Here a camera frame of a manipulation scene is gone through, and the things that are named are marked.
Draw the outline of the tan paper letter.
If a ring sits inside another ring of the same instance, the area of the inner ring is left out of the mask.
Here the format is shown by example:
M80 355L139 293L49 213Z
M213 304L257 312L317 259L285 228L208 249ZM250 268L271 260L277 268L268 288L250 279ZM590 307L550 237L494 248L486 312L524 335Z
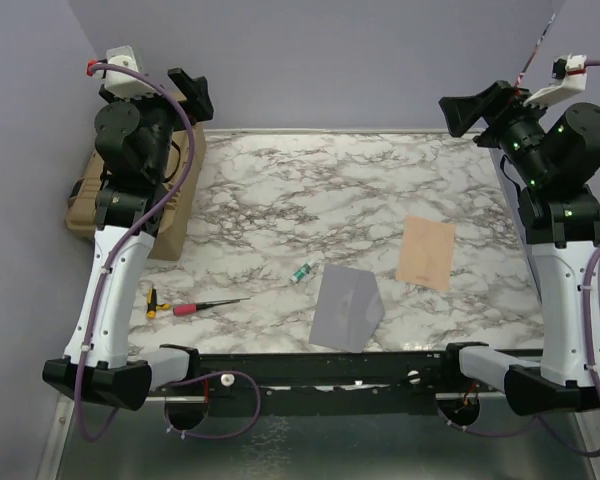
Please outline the tan paper letter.
M407 216L396 280L448 292L455 233L456 226L453 224Z

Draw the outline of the green white glue stick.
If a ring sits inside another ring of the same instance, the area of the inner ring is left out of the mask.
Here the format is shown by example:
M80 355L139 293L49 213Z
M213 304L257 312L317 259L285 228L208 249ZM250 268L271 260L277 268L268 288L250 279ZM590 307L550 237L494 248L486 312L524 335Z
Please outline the green white glue stick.
M297 284L300 282L305 276L307 276L315 265L314 260L309 260L304 263L300 268L298 268L290 277L292 283Z

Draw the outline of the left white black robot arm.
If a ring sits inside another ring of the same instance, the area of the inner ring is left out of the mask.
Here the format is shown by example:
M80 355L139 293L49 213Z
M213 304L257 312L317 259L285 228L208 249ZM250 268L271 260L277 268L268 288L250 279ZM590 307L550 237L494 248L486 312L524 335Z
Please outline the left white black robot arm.
M191 158L182 161L182 175L166 187L172 136L184 131L192 137L197 123L213 118L214 107L207 79L181 68L167 75L182 100L130 69L95 63L88 70L102 71L107 79L123 72L149 91L133 98L100 89L106 104L94 120L94 147L104 170L95 200L92 270L74 333L62 357L45 362L42 379L76 402L135 411L165 384L182 395L200 385L201 371L186 348L166 345L131 361L128 334L136 288L165 205L193 165Z

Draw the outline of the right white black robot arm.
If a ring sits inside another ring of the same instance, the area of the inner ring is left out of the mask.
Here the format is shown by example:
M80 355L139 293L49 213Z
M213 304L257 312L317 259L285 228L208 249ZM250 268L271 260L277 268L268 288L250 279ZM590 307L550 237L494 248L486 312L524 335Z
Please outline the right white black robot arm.
M540 288L542 357L534 363L465 345L440 365L439 378L452 391L484 382L519 416L600 409L600 203L587 184L600 168L600 106L575 103L544 130L545 110L530 98L528 90L496 81L439 105L453 137L484 121L475 144L501 150L524 183L516 193Z

